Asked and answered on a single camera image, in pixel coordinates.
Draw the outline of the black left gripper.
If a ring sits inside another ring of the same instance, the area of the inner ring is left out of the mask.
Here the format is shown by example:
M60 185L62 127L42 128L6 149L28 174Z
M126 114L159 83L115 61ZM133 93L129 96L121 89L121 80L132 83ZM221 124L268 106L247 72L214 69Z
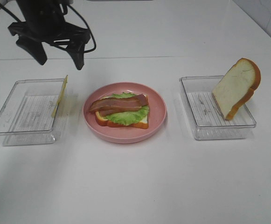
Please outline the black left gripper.
M77 70L84 66L84 47L90 40L90 28L84 18L71 6L71 0L18 0L25 18L21 21L12 12L7 13L16 22L8 30L18 35L16 45L28 52L40 65L47 61L42 42L66 50ZM70 8L86 25L86 28L65 21Z

